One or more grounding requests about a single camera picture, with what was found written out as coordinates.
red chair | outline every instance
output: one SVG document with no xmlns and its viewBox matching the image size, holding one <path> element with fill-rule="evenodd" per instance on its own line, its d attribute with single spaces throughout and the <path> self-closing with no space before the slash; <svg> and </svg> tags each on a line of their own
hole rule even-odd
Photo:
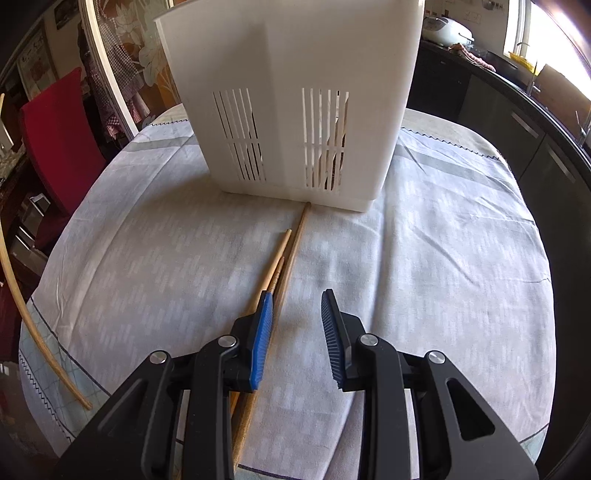
<svg viewBox="0 0 591 480">
<path fill-rule="evenodd" d="M 105 168 L 82 104 L 81 72 L 72 70 L 20 112 L 27 154 L 52 200 L 36 234 L 39 250 L 61 235 Z"/>
</svg>

rice cooker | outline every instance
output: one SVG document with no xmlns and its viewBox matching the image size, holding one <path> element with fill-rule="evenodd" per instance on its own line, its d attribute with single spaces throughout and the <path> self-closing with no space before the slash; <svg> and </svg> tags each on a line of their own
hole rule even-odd
<svg viewBox="0 0 591 480">
<path fill-rule="evenodd" d="M 423 38 L 442 47 L 456 43 L 468 45 L 474 42 L 472 32 L 464 25 L 445 17 L 425 17 L 423 19 Z"/>
</svg>

bamboo stick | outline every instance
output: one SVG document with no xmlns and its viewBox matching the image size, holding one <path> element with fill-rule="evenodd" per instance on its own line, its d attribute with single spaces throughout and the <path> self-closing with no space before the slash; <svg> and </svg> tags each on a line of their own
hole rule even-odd
<svg viewBox="0 0 591 480">
<path fill-rule="evenodd" d="M 285 252 L 285 248 L 287 246 L 287 242 L 289 242 L 291 237 L 291 228 L 288 228 L 283 237 L 281 237 L 281 242 L 279 246 L 277 246 L 277 250 L 275 251 L 275 255 L 271 259 L 271 263 L 269 264 L 269 269 L 265 272 L 265 276 L 262 278 L 261 282 L 259 283 L 258 288 L 255 290 L 254 294 L 252 295 L 251 301 L 246 307 L 244 311 L 244 315 L 250 315 L 256 312 L 256 307 L 258 307 L 259 299 L 261 298 L 261 293 L 269 287 L 271 280 L 277 270 L 277 267 L 283 257 L 283 253 Z M 238 397 L 240 396 L 240 392 L 230 392 L 230 415 L 234 414 L 234 409 L 236 408 L 236 403 L 238 402 Z"/>
<path fill-rule="evenodd" d="M 279 260 L 279 264 L 277 265 L 277 268 L 275 269 L 275 274 L 273 275 L 273 278 L 271 279 L 271 283 L 269 283 L 269 288 L 267 288 L 267 292 L 272 294 L 275 291 L 275 287 L 277 286 L 277 282 L 279 281 L 279 275 L 281 275 L 281 270 L 283 270 L 284 263 L 285 263 L 285 257 L 281 257 L 281 259 Z"/>
<path fill-rule="evenodd" d="M 6 248 L 6 242 L 4 241 L 4 232 L 2 231 L 2 224 L 0 223 L 0 262 L 2 263 L 2 269 L 4 270 L 4 276 L 6 277 L 6 281 L 8 283 L 8 287 L 10 288 L 10 292 L 12 293 L 12 298 L 14 299 L 14 303 L 17 304 L 17 308 L 19 313 L 21 314 L 22 321 L 29 330 L 31 334 L 31 338 L 37 345 L 37 348 L 45 358 L 46 362 L 49 364 L 51 369 L 56 373 L 57 377 L 63 382 L 66 388 L 74 395 L 74 398 L 80 402 L 80 404 L 87 410 L 92 409 L 92 403 L 90 403 L 87 399 L 85 399 L 84 395 L 76 388 L 68 374 L 64 371 L 61 365 L 57 362 L 49 348 L 47 347 L 46 343 L 43 341 L 43 337 L 37 330 L 33 319 L 31 318 L 31 314 L 27 309 L 27 305 L 25 304 L 24 298 L 22 298 L 21 290 L 18 288 L 17 279 L 14 277 L 14 272 L 12 271 L 12 266 L 10 265 L 10 257 L 8 256 L 8 250 Z"/>
<path fill-rule="evenodd" d="M 306 203 L 304 210 L 300 217 L 300 223 L 295 233 L 293 245 L 287 260 L 285 262 L 284 271 L 282 272 L 281 281 L 276 292 L 273 294 L 273 326 L 271 328 L 271 339 L 269 340 L 269 347 L 273 340 L 273 332 L 279 320 L 283 302 L 285 300 L 285 293 L 291 277 L 291 270 L 296 260 L 297 251 L 300 247 L 300 241 L 304 232 L 304 226 L 306 224 L 308 212 L 310 210 L 310 202 Z M 240 403 L 236 412 L 236 419 L 232 417 L 232 463 L 234 471 L 238 467 L 240 458 L 242 456 L 242 450 L 246 442 L 246 436 L 248 429 L 250 428 L 252 418 L 254 416 L 254 410 L 256 406 L 256 400 L 258 398 L 258 391 L 249 394 L 243 394 L 240 397 Z"/>
</svg>

white tablecloth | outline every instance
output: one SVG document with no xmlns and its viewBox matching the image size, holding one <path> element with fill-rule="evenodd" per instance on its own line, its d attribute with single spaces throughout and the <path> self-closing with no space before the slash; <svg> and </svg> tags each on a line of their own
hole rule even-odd
<svg viewBox="0 0 591 480">
<path fill-rule="evenodd" d="M 95 406 L 85 412 L 72 399 L 23 330 L 25 395 L 58 453 L 150 352 L 194 352 L 229 330 L 303 207 L 221 192 L 189 122 L 168 120 L 142 130 L 103 172 L 29 303 Z M 556 347 L 537 227 L 485 140 L 412 111 L 404 126 L 368 212 L 310 212 L 238 478 L 356 478 L 362 394 L 332 380 L 325 288 L 398 350 L 445 352 L 539 454 Z"/>
</svg>

wall outlet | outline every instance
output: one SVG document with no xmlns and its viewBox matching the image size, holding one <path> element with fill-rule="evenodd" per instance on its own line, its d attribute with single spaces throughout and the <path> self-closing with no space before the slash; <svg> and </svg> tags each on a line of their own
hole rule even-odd
<svg viewBox="0 0 591 480">
<path fill-rule="evenodd" d="M 476 12 L 470 12 L 470 18 L 469 20 L 471 22 L 477 23 L 480 25 L 480 21 L 482 19 L 482 15 Z"/>
</svg>

